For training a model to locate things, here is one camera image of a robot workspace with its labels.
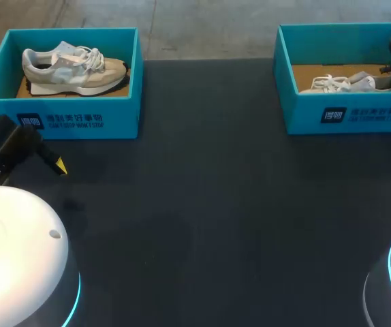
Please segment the concrete floor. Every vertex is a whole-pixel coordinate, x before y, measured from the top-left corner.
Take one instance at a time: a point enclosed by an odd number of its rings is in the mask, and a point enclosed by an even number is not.
[[[270,57],[281,23],[358,21],[391,21],[391,0],[0,0],[0,42],[7,29],[137,27],[145,59]]]

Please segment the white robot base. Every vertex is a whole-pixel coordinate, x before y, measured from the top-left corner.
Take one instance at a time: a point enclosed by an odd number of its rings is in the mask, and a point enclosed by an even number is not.
[[[0,187],[0,327],[74,327],[80,291],[55,211],[32,193]]]

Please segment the white sneaker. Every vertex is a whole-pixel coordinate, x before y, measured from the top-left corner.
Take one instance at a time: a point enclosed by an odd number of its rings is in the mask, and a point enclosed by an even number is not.
[[[48,52],[26,49],[22,66],[32,95],[97,95],[118,85],[128,70],[125,62],[104,58],[96,48],[74,47],[64,41]]]
[[[366,72],[349,78],[327,75],[316,77],[309,90],[300,93],[338,93],[338,92],[391,92],[391,76],[372,76]]]

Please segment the open box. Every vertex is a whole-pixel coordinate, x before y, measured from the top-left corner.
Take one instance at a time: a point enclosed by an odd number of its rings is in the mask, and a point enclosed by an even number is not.
[[[23,50],[49,51],[61,41],[98,48],[105,57],[125,61],[130,68],[127,96],[17,99],[24,76]],[[137,29],[9,30],[0,46],[0,114],[35,125],[48,140],[136,138],[142,74]]]
[[[300,94],[293,69],[383,66],[391,62],[390,39],[391,23],[281,25],[273,69],[287,132],[391,132],[391,92]]]

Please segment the dark table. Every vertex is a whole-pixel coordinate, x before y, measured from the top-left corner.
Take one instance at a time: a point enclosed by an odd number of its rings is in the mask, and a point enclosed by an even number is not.
[[[365,326],[391,135],[287,136],[271,59],[147,61],[137,140],[49,142],[15,186],[64,221],[86,326]]]

